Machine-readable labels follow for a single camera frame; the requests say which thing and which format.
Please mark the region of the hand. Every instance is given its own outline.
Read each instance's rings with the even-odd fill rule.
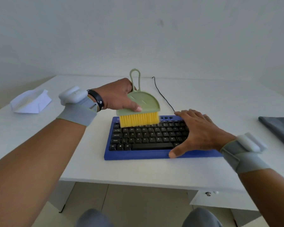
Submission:
[[[236,137],[217,127],[207,115],[189,109],[176,111],[175,115],[182,117],[188,129],[188,138],[169,152],[170,158],[176,158],[190,150],[220,149],[236,139]]]
[[[127,78],[105,84],[101,87],[94,88],[103,99],[103,109],[131,109],[136,112],[142,111],[142,108],[135,102],[131,101],[127,94],[132,91],[132,83]]]

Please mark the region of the person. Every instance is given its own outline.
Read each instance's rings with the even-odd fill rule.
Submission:
[[[126,78],[95,88],[94,91],[102,97],[103,109],[142,110],[127,97],[132,91],[132,84]],[[196,110],[183,110],[175,112],[175,115],[181,116],[186,122],[189,136],[170,151],[170,158],[194,149],[221,151],[225,145],[237,139]],[[34,223],[85,129],[84,125],[63,118],[55,119],[0,159],[0,226],[23,227]],[[269,167],[241,172],[238,176],[269,226],[284,226],[284,178]],[[79,218],[76,226],[108,227],[113,224],[99,211],[88,210]],[[183,227],[192,226],[217,227],[221,223],[209,211],[196,209],[183,223]]]

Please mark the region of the yellow bristles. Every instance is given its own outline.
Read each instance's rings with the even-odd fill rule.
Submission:
[[[158,112],[120,116],[121,127],[152,125],[159,122]]]

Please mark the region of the keyboard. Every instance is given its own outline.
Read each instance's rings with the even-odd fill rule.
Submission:
[[[160,123],[136,127],[120,127],[113,117],[105,149],[105,160],[164,159],[188,137],[189,129],[181,117],[160,116]],[[192,150],[180,158],[221,157],[216,150]]]

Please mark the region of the gray pants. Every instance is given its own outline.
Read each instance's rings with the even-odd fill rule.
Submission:
[[[114,225],[100,211],[90,209],[82,214],[75,227],[114,227]],[[208,210],[197,208],[190,212],[182,227],[222,227],[222,224]]]

